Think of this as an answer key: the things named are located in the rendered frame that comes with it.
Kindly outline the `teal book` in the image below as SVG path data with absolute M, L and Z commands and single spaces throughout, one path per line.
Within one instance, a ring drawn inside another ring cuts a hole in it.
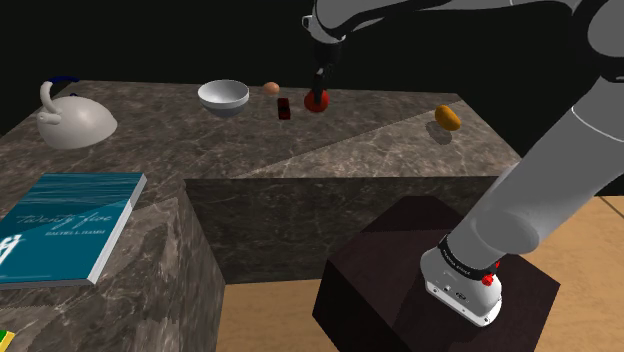
M 43 174 L 0 220 L 0 290 L 96 284 L 145 184 L 140 172 Z

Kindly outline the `dark robot stand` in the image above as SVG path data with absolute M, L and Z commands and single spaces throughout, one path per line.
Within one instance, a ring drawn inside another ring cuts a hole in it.
M 339 352 L 535 351 L 560 285 L 524 258 L 503 258 L 502 309 L 487 327 L 427 292 L 420 257 L 461 219 L 407 196 L 328 258 L 313 316 Z

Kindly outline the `red round fruit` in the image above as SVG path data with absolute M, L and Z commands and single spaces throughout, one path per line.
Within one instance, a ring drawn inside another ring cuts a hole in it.
M 304 98 L 304 106 L 307 110 L 315 113 L 323 112 L 329 106 L 330 99 L 326 90 L 323 90 L 320 97 L 320 102 L 315 102 L 315 95 L 313 91 L 310 91 Z

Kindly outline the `white bowl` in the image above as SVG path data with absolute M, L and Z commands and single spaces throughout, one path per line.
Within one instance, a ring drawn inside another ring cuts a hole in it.
M 218 117 L 233 117 L 241 113 L 249 100 L 249 87 L 236 80 L 220 79 L 198 88 L 202 106 Z

